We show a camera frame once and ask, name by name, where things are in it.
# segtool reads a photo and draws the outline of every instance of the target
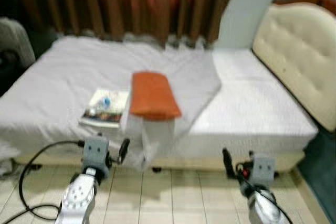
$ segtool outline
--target brown curtain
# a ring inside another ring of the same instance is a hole
[[[152,35],[162,44],[169,34],[199,36],[212,43],[218,38],[220,19],[229,0],[21,0],[30,25],[37,30],[79,35],[92,29],[101,39],[109,33],[122,40],[125,33]]]

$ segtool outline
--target cable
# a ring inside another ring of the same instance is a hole
[[[16,218],[20,217],[21,215],[24,215],[25,213],[27,213],[27,212],[31,212],[32,210],[34,210],[34,209],[36,209],[36,208],[40,208],[40,207],[55,207],[55,208],[58,209],[57,206],[55,206],[55,205],[51,205],[51,204],[37,205],[37,206],[34,206],[34,207],[32,207],[32,208],[23,210],[22,212],[19,212],[19,213],[16,214],[15,216],[12,216],[10,219],[6,220],[3,224],[8,224],[8,223],[12,222],[13,220],[15,220]]]
[[[23,196],[23,190],[22,190],[22,187],[23,187],[23,179],[25,177],[25,174],[26,172],[28,171],[28,169],[31,167],[33,161],[42,153],[44,152],[45,150],[51,148],[51,147],[54,147],[55,145],[63,145],[63,144],[76,144],[80,147],[83,147],[84,146],[84,141],[61,141],[61,142],[57,142],[57,143],[53,143],[53,144],[49,144],[47,145],[46,147],[42,148],[38,153],[36,153],[34,155],[34,157],[32,157],[32,159],[28,162],[28,164],[26,164],[26,166],[24,167],[21,175],[20,175],[20,180],[19,180],[19,194],[20,194],[20,200],[22,202],[22,204],[25,206],[26,208],[26,212],[30,211],[33,215],[35,215],[36,217],[39,217],[43,220],[56,220],[56,218],[47,218],[47,217],[44,217],[44,216],[41,216],[37,213],[35,213],[33,210],[36,208],[36,207],[29,207],[24,196]],[[52,204],[48,204],[48,206],[50,207],[55,207],[58,209],[58,211],[60,211],[60,208],[56,205],[52,205]]]
[[[254,191],[256,191],[257,193],[259,193],[260,195],[262,195],[264,198],[266,198],[269,202],[271,202],[274,206],[276,206],[280,212],[283,213],[283,215],[285,215],[285,217],[287,218],[289,224],[293,224],[293,222],[291,221],[291,219],[289,218],[289,216],[286,214],[286,212],[278,206],[278,204],[276,202],[274,202],[273,200],[269,199],[266,195],[264,195],[258,188],[256,188],[254,185],[252,185],[243,175],[239,175],[239,177],[249,186],[251,187]]]

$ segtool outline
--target magazine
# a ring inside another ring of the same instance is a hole
[[[97,89],[79,123],[96,127],[119,127],[128,95],[129,91],[125,90]]]

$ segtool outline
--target orange pillow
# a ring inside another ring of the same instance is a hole
[[[138,72],[132,78],[130,112],[148,120],[169,120],[181,116],[166,76],[154,72]]]

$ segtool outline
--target cream headboard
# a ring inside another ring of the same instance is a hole
[[[327,130],[336,128],[336,19],[310,3],[272,4],[256,34],[256,56]]]

